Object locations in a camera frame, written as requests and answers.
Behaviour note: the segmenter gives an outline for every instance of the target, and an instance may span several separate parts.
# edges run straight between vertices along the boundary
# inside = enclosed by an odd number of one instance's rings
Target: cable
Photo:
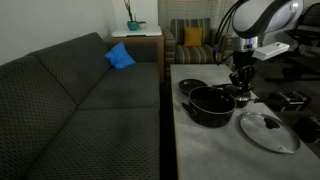
[[[219,51],[218,43],[219,43],[221,35],[225,29],[225,26],[228,24],[228,22],[230,25],[231,18],[233,16],[234,12],[239,8],[239,6],[241,4],[243,4],[246,1],[249,1],[249,0],[238,0],[235,4],[233,4],[231,6],[231,8],[227,11],[227,13],[223,16],[223,18],[219,24],[219,27],[218,27],[218,30],[217,30],[217,33],[216,33],[216,36],[214,39],[214,47],[213,47],[213,60],[215,63],[217,63],[217,65],[219,65],[219,62],[217,61],[217,52]]]

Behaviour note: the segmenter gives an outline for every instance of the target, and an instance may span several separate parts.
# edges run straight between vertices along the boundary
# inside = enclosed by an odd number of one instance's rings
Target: blue pillow
[[[116,69],[121,69],[136,63],[128,54],[123,42],[115,45],[104,57],[108,59],[110,65]]]

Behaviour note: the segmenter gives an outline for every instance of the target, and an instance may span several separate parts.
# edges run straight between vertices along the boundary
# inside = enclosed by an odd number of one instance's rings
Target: couch cushion
[[[184,28],[184,46],[201,46],[203,28]]]
[[[107,46],[91,33],[32,53],[69,92],[77,104],[109,69]]]
[[[203,28],[202,43],[207,44],[210,41],[210,18],[203,19],[172,19],[171,32],[176,39],[177,44],[184,43],[185,27],[201,27]]]
[[[109,49],[114,47],[118,42],[109,41]],[[124,41],[128,54],[137,62],[158,62],[158,44],[155,41]]]
[[[203,44],[199,47],[176,46],[176,64],[211,64],[214,63],[212,47]]]
[[[158,180],[158,110],[78,110],[25,178]]]
[[[0,179],[19,179],[76,109],[32,57],[0,67]]]
[[[79,105],[79,109],[159,107],[156,63],[111,69]]]
[[[136,63],[128,54],[123,42],[111,48],[104,57],[109,61],[109,64],[116,69],[122,69]]]

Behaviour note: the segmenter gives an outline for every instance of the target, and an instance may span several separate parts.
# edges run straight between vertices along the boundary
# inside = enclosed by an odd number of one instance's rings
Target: chair
[[[301,44],[311,45],[311,41],[320,40],[319,29],[317,31],[306,30],[312,28],[320,28],[320,3],[311,5],[303,15],[298,19],[298,23],[292,30],[284,31],[292,39],[298,42],[294,53],[299,54],[299,47]]]
[[[165,37],[165,80],[170,82],[170,65],[171,64],[212,64],[213,43],[216,30],[210,28],[210,18],[203,19],[172,19],[170,28],[164,28]],[[184,28],[201,27],[202,45],[201,46],[184,46]],[[228,35],[224,34],[219,42],[219,58],[231,54],[227,51]]]

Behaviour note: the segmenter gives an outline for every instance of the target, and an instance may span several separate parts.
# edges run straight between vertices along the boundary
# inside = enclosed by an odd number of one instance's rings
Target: black pot
[[[236,108],[234,98],[213,87],[198,87],[189,94],[189,105],[182,103],[190,117],[206,127],[226,125]]]

